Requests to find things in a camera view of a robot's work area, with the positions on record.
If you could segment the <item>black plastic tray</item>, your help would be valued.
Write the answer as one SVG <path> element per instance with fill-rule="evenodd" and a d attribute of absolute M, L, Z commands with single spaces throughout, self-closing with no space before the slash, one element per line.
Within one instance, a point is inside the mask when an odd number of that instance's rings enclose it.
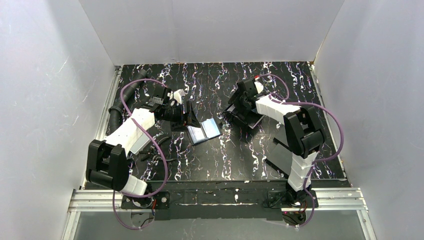
<path fill-rule="evenodd" d="M 229 106 L 224 110 L 224 113 L 229 115 L 232 120 L 236 120 L 240 125 L 249 127 L 250 129 L 254 129 L 265 117 L 263 114 L 259 114 L 256 109 L 244 111 L 240 106 L 234 106 L 236 108 L 235 114 L 231 114 L 227 111 Z"/>

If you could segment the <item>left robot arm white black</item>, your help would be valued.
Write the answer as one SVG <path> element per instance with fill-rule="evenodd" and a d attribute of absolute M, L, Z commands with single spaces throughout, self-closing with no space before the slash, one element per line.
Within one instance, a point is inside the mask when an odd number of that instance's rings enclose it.
<path fill-rule="evenodd" d="M 85 178 L 88 182 L 131 197 L 146 197 L 148 184 L 130 174 L 127 157 L 140 138 L 153 141 L 147 130 L 157 121 L 168 121 L 173 132 L 201 127 L 192 103 L 183 102 L 185 91 L 157 86 L 149 101 L 134 109 L 129 118 L 104 140 L 88 146 Z"/>

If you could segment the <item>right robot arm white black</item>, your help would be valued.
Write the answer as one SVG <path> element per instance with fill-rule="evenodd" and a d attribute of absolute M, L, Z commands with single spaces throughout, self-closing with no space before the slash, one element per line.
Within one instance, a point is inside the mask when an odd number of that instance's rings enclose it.
<path fill-rule="evenodd" d="M 283 124 L 292 163 L 285 193 L 280 199 L 288 204 L 301 202 L 308 195 L 309 171 L 327 138 L 326 133 L 312 106 L 283 102 L 262 91 L 263 85 L 254 79 L 238 81 L 225 112 L 251 129 L 264 117 Z"/>

